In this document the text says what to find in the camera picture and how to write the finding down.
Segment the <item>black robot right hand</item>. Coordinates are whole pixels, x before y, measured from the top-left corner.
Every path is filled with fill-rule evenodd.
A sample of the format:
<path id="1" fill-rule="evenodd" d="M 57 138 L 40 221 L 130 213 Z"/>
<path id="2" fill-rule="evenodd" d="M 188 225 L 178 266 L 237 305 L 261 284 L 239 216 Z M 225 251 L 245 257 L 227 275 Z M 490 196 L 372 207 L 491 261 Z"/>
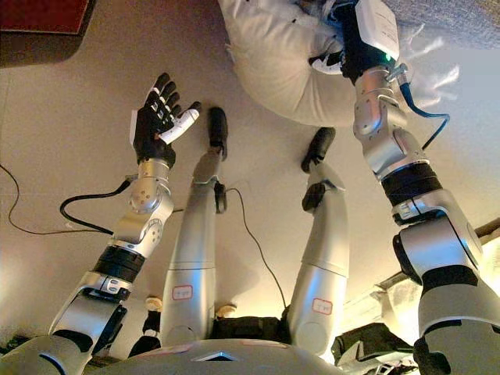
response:
<path id="1" fill-rule="evenodd" d="M 393 11 L 382 1 L 339 1 L 327 19 L 338 29 L 341 49 L 309 59 L 321 73 L 340 74 L 355 83 L 374 67 L 389 70 L 399 58 L 398 27 Z"/>

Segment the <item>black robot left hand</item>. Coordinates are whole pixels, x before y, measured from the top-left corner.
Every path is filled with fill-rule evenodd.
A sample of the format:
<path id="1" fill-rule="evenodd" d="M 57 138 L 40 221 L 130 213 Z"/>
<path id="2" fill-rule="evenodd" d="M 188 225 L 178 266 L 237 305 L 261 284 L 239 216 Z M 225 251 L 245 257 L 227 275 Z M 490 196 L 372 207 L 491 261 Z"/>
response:
<path id="1" fill-rule="evenodd" d="M 170 168 L 176 162 L 172 143 L 199 118 L 202 105 L 193 102 L 183 110 L 180 95 L 168 73 L 160 74 L 144 105 L 131 118 L 131 144 L 138 163 L 158 159 Z"/>

